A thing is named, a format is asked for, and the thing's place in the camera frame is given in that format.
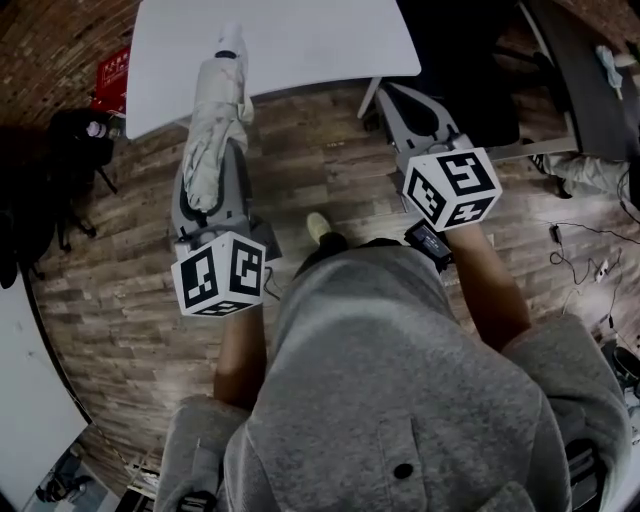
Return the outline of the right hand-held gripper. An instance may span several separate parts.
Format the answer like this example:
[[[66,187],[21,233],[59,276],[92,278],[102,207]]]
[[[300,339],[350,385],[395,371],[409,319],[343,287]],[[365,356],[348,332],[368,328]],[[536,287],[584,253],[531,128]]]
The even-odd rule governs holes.
[[[502,195],[495,169],[486,150],[459,134],[449,112],[432,97],[394,83],[380,86],[375,102],[388,142],[398,153],[411,150],[399,191],[422,219],[406,231],[405,241],[446,268],[454,262],[446,233],[482,221]],[[418,149],[414,137],[434,142]]]

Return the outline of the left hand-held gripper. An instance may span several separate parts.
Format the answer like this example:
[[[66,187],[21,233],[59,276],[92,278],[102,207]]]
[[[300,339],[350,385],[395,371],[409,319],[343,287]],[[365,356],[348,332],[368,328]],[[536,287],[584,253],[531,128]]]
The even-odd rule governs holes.
[[[247,217],[251,184],[245,155],[228,141],[220,168],[219,194],[206,216],[189,206],[182,164],[171,202],[177,261],[171,266],[180,311],[191,317],[226,317],[263,303],[266,263],[281,256],[271,225]]]

